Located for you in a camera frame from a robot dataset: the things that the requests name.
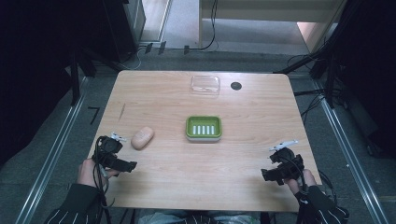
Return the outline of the clear plastic container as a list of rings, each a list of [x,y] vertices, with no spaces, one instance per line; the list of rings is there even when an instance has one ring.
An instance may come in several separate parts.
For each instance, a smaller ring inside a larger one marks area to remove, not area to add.
[[[218,95],[220,78],[216,76],[193,76],[191,78],[191,92],[194,94]]]

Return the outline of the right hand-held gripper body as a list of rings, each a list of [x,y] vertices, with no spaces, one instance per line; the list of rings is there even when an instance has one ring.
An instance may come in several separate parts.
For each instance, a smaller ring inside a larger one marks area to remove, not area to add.
[[[297,180],[304,169],[304,160],[300,154],[295,155],[287,147],[276,150],[270,156],[272,163],[277,163],[277,167],[271,170],[262,169],[262,177],[265,181],[275,181],[279,186],[284,184],[285,179]]]

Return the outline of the person's right hand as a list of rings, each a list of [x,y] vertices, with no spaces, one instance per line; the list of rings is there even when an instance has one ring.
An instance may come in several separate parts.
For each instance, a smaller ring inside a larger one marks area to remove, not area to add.
[[[285,179],[284,182],[288,185],[293,194],[296,194],[302,188],[299,182],[295,179]],[[315,186],[317,184],[316,179],[308,169],[304,169],[304,182],[308,187]]]

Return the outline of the metal floor rail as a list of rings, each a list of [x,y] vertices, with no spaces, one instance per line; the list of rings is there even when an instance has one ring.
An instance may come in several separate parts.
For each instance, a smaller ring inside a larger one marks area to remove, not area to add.
[[[60,155],[64,149],[65,142],[74,126],[74,123],[78,117],[78,113],[86,98],[87,89],[91,84],[89,77],[84,77],[80,83],[80,96],[76,103],[70,107],[67,116],[64,119],[63,125],[58,132],[54,143],[49,151],[49,154],[41,167],[41,170],[35,180],[35,183],[31,187],[29,194],[24,202],[24,205],[15,221],[15,224],[29,224],[34,216],[35,210],[43,196],[43,193],[50,181],[50,177],[54,171],[54,168],[60,158]]]
[[[379,201],[372,184],[370,183],[358,157],[355,154],[354,147],[350,144],[349,139],[347,138],[345,130],[336,114],[336,111],[330,107],[326,100],[322,100],[320,104],[344,155],[346,167],[349,169],[355,180],[355,183],[357,184],[361,197],[364,200],[374,224],[390,224],[385,210],[383,209],[383,206]]]

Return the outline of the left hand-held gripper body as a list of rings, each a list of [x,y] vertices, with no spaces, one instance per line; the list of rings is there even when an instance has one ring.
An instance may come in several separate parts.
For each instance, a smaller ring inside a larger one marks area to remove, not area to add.
[[[136,161],[124,161],[117,157],[117,153],[122,149],[119,140],[109,136],[100,136],[95,143],[94,161],[105,168],[110,168],[119,172],[131,173],[136,167]]]

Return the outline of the green soap dish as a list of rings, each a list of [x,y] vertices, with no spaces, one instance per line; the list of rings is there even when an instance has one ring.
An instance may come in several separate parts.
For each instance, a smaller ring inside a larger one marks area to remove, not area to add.
[[[218,142],[222,123],[217,116],[190,116],[186,119],[185,135],[192,142]]]

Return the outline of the black metal stand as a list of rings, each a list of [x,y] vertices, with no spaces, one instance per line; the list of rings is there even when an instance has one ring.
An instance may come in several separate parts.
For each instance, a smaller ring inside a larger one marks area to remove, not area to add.
[[[305,55],[300,61],[293,63],[284,69],[275,71],[275,74],[286,75],[303,65],[314,62],[313,67],[309,71],[309,75],[313,79],[319,79],[324,75],[324,73],[327,73],[324,96],[330,108],[334,108],[332,94],[334,90],[335,75],[337,72],[335,52],[346,29],[347,21],[340,20],[329,39],[319,48],[319,50]]]
[[[70,61],[70,77],[71,77],[71,90],[72,90],[72,102],[71,105],[76,105],[80,98],[80,85],[79,85],[79,73],[78,69],[84,72],[86,77],[94,77],[96,74],[95,66],[93,61],[99,61],[107,67],[113,69],[116,72],[120,72],[122,68],[116,63],[110,61],[106,57],[92,51],[91,49],[74,49],[69,55]]]

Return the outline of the white furniture frame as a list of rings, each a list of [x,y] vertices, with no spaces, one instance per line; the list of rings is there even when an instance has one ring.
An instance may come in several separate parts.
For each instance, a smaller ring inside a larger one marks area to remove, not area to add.
[[[295,21],[310,52],[316,52],[347,0],[218,0],[226,20]]]

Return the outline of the person's left hand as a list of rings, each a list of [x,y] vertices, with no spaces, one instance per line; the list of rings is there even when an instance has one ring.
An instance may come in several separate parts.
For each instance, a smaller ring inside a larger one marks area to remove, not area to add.
[[[114,169],[99,168],[92,159],[87,159],[78,167],[77,183],[97,188],[100,183],[106,185],[110,177],[119,173],[120,171]]]

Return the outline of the black cabinet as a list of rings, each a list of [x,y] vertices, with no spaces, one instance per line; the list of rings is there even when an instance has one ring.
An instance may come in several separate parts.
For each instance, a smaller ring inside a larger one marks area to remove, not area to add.
[[[137,53],[146,23],[142,0],[103,0],[109,24],[109,59],[121,62]]]

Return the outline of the person's lap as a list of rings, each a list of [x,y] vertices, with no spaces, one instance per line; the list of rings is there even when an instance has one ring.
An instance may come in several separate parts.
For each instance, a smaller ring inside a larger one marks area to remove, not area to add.
[[[261,224],[260,212],[136,209],[134,224]]]

